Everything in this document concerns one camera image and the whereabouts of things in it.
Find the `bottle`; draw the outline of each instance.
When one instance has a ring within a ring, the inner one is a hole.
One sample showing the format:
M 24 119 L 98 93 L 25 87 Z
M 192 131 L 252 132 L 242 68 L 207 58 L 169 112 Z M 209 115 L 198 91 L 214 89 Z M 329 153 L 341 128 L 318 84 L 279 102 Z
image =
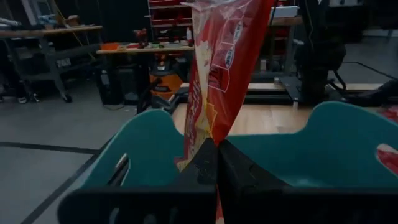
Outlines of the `bottle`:
M 189 27 L 187 28 L 187 41 L 188 44 L 192 44 L 192 31 L 189 29 Z

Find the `red plastic bag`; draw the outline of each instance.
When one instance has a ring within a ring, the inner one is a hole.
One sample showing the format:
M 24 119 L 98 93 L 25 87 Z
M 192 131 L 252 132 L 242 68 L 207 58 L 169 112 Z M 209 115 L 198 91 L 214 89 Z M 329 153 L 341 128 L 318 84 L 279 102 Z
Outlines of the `red plastic bag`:
M 192 7 L 195 62 L 184 131 L 184 169 L 208 137 L 216 145 L 242 106 L 273 0 L 196 0 Z M 217 218 L 222 220 L 220 201 Z

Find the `wooden workbench top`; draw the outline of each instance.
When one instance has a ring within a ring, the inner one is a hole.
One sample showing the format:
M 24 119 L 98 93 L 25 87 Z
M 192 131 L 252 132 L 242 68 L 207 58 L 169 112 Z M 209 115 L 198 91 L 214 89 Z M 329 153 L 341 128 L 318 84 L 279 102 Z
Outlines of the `wooden workbench top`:
M 301 16 L 274 18 L 271 26 L 296 26 L 303 23 Z
M 346 84 L 347 90 L 375 90 L 382 84 L 370 84 L 370 83 L 348 83 Z M 188 87 L 189 83 L 181 84 L 181 88 Z M 282 84 L 277 83 L 249 83 L 249 90 L 284 90 Z
M 0 31 L 0 37 L 13 38 L 13 37 L 42 37 L 45 35 L 66 34 L 71 32 L 83 32 L 89 30 L 102 29 L 102 26 L 80 26 L 63 29 L 52 30 L 3 30 Z
M 181 46 L 181 47 L 153 47 L 153 48 L 130 48 L 130 49 L 117 49 L 117 50 L 97 50 L 97 54 L 135 54 L 135 53 L 143 53 L 143 52 L 174 52 L 174 51 L 185 51 L 185 50 L 194 50 L 194 47 L 189 46 Z
M 187 104 L 175 109 L 172 119 L 180 133 L 184 131 Z M 242 105 L 229 134 L 293 133 L 307 123 L 312 108 L 293 109 L 281 105 Z

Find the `caster wheel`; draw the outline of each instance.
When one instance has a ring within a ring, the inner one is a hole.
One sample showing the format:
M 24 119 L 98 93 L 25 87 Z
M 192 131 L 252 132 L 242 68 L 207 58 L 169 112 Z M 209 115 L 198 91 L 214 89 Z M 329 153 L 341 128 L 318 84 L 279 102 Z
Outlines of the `caster wheel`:
M 70 95 L 65 95 L 62 99 L 66 103 L 71 103 L 72 102 L 72 97 Z
M 37 98 L 37 94 L 36 94 L 36 93 L 33 93 L 33 94 L 30 96 L 30 100 L 31 100 L 31 102 L 33 102 L 33 103 L 38 103 L 38 102 L 40 102 L 40 100 Z

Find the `orange shop vacuum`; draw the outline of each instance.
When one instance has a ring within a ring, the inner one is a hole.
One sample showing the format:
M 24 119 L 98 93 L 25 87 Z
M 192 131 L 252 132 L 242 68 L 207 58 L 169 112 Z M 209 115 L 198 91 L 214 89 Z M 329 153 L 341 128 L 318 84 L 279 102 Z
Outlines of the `orange shop vacuum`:
M 161 96 L 168 101 L 174 95 L 186 78 L 178 68 L 175 58 L 167 55 L 158 55 L 149 71 L 149 86 L 140 96 L 137 104 L 137 113 L 141 113 L 151 104 L 152 96 Z
M 165 100 L 170 99 L 184 81 L 177 70 L 178 63 L 174 58 L 167 58 L 164 54 L 160 55 L 149 72 L 150 83 L 157 83 L 153 85 L 150 92 L 153 95 L 163 97 Z

